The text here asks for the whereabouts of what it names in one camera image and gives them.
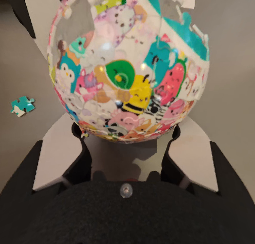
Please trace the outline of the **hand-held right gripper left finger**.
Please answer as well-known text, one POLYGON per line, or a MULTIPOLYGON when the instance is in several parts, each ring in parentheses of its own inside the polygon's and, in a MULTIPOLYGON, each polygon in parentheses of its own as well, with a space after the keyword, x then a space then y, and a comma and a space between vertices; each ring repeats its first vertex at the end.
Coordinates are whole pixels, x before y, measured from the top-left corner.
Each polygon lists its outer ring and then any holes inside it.
POLYGON ((91 163, 79 126, 65 113, 43 137, 33 191, 58 183, 69 187, 90 180, 91 163))

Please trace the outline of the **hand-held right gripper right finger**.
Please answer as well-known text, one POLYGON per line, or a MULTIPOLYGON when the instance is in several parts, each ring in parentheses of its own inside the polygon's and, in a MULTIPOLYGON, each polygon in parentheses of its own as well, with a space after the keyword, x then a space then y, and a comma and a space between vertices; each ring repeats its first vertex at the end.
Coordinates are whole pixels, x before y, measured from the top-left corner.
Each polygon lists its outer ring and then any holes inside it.
POLYGON ((187 189, 196 184, 218 192, 210 139, 190 117, 174 128, 161 169, 161 180, 187 189))

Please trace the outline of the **teal puzzle piece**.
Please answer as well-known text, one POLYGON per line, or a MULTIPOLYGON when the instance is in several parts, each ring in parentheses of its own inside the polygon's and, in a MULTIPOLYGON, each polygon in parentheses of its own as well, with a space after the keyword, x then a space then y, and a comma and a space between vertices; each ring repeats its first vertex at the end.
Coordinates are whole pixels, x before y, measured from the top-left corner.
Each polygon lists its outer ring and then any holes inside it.
POLYGON ((12 109, 10 113, 15 113, 17 117, 22 117, 28 112, 31 112, 35 109, 33 103, 35 99, 28 99, 26 96, 20 97, 18 100, 14 100, 11 102, 12 109))

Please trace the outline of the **colourful puzzle ball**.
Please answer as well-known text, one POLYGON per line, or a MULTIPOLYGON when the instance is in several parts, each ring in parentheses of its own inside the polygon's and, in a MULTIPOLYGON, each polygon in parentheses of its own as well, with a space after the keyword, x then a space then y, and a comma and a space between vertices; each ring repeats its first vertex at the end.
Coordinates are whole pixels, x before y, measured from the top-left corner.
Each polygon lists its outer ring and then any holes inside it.
POLYGON ((138 143, 168 133, 201 98, 209 38, 184 0, 60 0, 49 74, 81 137, 138 143))

